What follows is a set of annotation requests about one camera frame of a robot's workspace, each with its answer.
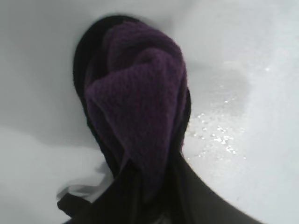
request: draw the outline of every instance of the black fabric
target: black fabric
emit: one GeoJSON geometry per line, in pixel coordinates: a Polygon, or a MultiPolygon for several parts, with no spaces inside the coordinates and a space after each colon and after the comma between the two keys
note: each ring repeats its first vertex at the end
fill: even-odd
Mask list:
{"type": "MultiPolygon", "coordinates": [[[[171,220],[172,224],[258,224],[206,186],[184,160],[180,149],[191,113],[188,92],[184,120],[171,142],[171,150],[162,189],[154,200],[144,204],[141,199],[142,175],[132,162],[120,172],[112,153],[97,136],[90,123],[83,96],[84,75],[87,64],[101,45],[106,31],[123,21],[136,21],[126,16],[112,16],[95,23],[80,41],[74,58],[74,83],[82,102],[87,123],[96,138],[113,172],[115,181],[93,203],[65,195],[58,207],[72,217],[65,224],[150,224],[160,219],[160,224],[171,220]]],[[[106,60],[101,62],[105,72],[106,60]]]]}
{"type": "MultiPolygon", "coordinates": [[[[120,166],[118,165],[116,159],[114,158],[112,152],[107,148],[103,141],[98,137],[94,127],[90,121],[87,113],[86,102],[84,99],[84,78],[88,63],[96,50],[101,47],[102,40],[106,32],[113,26],[123,23],[124,21],[138,21],[134,18],[127,16],[111,16],[99,20],[93,24],[87,32],[83,35],[80,40],[74,56],[73,61],[73,74],[74,74],[74,85],[76,92],[83,105],[84,113],[87,118],[87,125],[90,128],[93,136],[95,137],[101,151],[106,159],[109,168],[112,171],[114,177],[116,177],[120,171],[120,166]]],[[[99,61],[99,68],[102,74],[107,72],[106,58],[103,57],[99,61]]]]}

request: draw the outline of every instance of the laundry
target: laundry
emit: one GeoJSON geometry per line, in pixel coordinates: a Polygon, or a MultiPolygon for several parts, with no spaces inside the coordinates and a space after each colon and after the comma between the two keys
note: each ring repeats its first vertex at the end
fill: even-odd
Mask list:
{"type": "Polygon", "coordinates": [[[209,189],[182,156],[191,113],[179,46],[127,16],[104,18],[74,57],[74,84],[114,182],[93,203],[67,193],[67,224],[258,224],[209,189]]]}

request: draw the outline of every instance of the white sink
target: white sink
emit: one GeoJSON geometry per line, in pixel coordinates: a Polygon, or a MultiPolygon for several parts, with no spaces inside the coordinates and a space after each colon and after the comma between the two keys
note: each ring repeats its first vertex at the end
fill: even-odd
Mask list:
{"type": "Polygon", "coordinates": [[[298,11],[296,0],[0,1],[0,223],[62,223],[58,189],[97,174],[71,63],[83,32],[116,12],[182,48],[194,171],[266,224],[299,223],[298,11]]]}

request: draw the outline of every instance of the white surface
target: white surface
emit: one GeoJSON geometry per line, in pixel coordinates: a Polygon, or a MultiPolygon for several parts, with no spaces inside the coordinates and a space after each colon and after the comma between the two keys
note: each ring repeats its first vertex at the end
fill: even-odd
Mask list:
{"type": "Polygon", "coordinates": [[[296,0],[0,1],[0,223],[67,220],[58,189],[103,162],[71,63],[83,32],[115,12],[181,46],[193,101],[185,155],[199,176],[267,224],[299,223],[298,10],[296,0]]]}

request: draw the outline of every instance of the purple terry cloth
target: purple terry cloth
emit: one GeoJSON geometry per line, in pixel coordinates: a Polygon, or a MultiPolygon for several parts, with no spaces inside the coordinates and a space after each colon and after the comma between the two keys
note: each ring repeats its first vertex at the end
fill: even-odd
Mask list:
{"type": "Polygon", "coordinates": [[[140,169],[145,197],[154,196],[163,183],[186,93],[179,46],[141,22],[111,28],[88,65],[85,98],[91,122],[119,165],[131,160],[140,169]],[[98,67],[103,52],[106,74],[98,67]]]}

